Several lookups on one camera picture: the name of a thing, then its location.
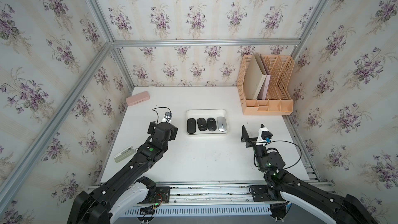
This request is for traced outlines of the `white plastic storage tray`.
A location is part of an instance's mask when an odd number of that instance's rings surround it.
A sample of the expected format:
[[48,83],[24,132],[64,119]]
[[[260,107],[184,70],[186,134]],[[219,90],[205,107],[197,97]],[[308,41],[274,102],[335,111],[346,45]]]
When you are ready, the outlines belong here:
[[[210,109],[210,110],[189,110],[186,112],[186,124],[187,124],[187,120],[189,118],[194,118],[196,121],[198,118],[205,118],[206,121],[208,118],[214,118],[217,122],[217,118],[218,117],[225,117],[227,120],[227,125],[228,125],[228,119],[227,119],[227,112],[225,110],[222,109]],[[195,134],[188,134],[187,131],[186,133],[190,136],[194,136],[194,135],[226,135],[229,132],[229,125],[228,125],[228,130],[227,132],[220,132],[218,131],[218,128],[216,131],[214,132],[210,132],[208,129],[206,131],[200,131],[198,129],[198,125],[197,125],[197,131]]]

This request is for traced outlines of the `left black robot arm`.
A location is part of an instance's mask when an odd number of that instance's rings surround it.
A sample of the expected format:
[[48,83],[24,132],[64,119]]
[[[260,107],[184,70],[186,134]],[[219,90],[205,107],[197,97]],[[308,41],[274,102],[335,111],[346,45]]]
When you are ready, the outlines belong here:
[[155,192],[156,183],[143,174],[151,169],[176,138],[178,128],[168,122],[150,123],[150,135],[132,159],[111,179],[74,200],[68,224],[113,224],[134,204]]

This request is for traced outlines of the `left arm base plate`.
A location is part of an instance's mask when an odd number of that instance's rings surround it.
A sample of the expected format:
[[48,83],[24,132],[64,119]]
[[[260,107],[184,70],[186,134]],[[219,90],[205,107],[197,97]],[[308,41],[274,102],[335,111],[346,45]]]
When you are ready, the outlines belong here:
[[153,180],[145,176],[139,178],[136,182],[144,184],[145,188],[148,190],[145,198],[143,201],[139,202],[139,204],[169,203],[171,187],[159,186]]

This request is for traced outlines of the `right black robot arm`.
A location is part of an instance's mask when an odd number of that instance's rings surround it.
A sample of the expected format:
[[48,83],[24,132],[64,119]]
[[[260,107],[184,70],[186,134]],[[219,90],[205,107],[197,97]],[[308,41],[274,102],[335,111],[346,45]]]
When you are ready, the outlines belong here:
[[254,151],[254,165],[263,173],[265,185],[251,186],[255,202],[271,202],[271,216],[283,220],[294,204],[326,224],[375,224],[365,206],[352,195],[345,197],[324,191],[288,172],[280,152],[271,147],[272,133],[261,126],[259,136],[251,138],[242,128],[241,142]]

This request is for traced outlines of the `black oval mouse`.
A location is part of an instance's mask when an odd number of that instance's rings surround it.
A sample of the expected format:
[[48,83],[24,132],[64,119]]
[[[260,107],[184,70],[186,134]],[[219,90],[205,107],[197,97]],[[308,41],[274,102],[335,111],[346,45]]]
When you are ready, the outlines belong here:
[[214,132],[217,130],[217,122],[214,118],[207,119],[207,128],[210,132]]

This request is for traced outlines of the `black mouse with logo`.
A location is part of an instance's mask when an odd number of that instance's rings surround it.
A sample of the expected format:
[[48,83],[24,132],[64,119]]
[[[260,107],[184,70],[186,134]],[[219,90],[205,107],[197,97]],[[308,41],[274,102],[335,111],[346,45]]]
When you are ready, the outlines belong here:
[[205,118],[198,118],[197,119],[197,125],[198,129],[200,131],[206,131],[207,130],[207,121]]

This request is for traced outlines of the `silver mouse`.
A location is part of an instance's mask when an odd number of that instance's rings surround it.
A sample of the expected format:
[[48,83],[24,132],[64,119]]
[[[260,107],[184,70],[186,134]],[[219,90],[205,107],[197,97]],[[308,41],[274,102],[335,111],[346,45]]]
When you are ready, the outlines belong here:
[[218,126],[218,131],[220,132],[227,132],[228,130],[228,125],[227,125],[227,120],[225,117],[218,117],[217,118],[217,126]]

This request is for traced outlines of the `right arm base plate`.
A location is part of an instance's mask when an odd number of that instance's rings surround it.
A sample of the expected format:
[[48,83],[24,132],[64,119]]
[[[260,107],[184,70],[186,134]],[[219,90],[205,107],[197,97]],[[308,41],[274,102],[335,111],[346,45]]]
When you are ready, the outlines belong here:
[[252,185],[249,193],[254,202],[287,202],[279,190],[268,185]]

